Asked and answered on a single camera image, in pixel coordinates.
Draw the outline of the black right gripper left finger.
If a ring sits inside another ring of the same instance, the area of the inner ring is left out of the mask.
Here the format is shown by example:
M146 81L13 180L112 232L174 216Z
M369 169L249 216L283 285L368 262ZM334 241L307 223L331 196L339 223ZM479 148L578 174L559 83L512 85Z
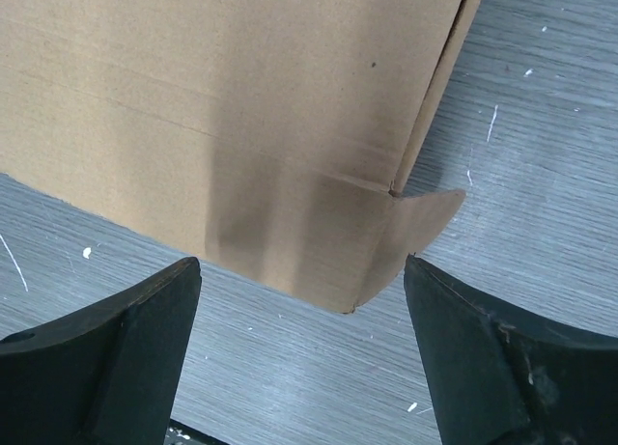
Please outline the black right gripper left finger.
M163 443L200 291L187 257L2 339L2 443Z

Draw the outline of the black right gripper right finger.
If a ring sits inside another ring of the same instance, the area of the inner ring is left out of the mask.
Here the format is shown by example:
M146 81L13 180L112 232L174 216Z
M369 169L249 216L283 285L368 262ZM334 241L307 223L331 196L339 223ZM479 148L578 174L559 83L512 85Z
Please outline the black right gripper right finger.
M444 444L617 441L617 340L408 256L407 306Z

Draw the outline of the cardboard box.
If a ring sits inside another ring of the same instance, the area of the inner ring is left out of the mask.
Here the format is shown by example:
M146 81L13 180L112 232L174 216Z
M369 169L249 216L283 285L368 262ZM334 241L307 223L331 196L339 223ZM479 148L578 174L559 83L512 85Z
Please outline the cardboard box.
M1 170L348 314L464 201L404 195L481 0L1 0Z

